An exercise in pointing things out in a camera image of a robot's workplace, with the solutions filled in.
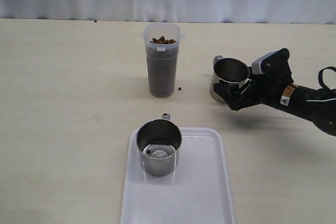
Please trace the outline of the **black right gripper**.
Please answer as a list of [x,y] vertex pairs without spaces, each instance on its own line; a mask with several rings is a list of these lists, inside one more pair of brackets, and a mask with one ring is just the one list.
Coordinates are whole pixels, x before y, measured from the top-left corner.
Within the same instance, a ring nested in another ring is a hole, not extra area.
[[293,83],[289,56],[287,48],[269,52],[252,62],[250,80],[242,88],[215,83],[214,92],[231,110],[238,111],[259,104],[279,106],[280,93]]

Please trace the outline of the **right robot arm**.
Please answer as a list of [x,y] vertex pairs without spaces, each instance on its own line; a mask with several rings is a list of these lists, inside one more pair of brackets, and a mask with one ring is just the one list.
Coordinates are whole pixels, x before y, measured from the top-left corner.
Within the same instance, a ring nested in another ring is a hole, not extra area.
[[263,104],[312,122],[319,130],[335,136],[335,90],[323,82],[320,89],[294,83],[289,50],[282,48],[256,59],[251,66],[232,58],[219,58],[221,66],[212,92],[233,111]]

